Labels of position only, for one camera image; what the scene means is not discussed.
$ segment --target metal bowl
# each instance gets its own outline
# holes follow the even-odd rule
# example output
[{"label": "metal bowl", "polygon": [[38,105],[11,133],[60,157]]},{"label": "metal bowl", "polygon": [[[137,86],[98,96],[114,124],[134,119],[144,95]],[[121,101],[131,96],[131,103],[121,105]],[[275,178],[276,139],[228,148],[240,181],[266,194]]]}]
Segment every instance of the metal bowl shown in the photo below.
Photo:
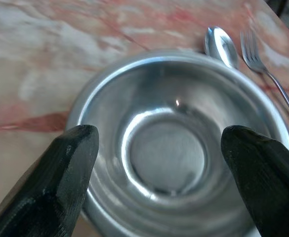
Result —
[{"label": "metal bowl", "polygon": [[221,133],[244,125],[289,149],[289,132],[242,73],[200,54],[143,53],[86,85],[67,128],[78,124],[99,130],[83,212],[104,236],[259,236],[222,157]]}]

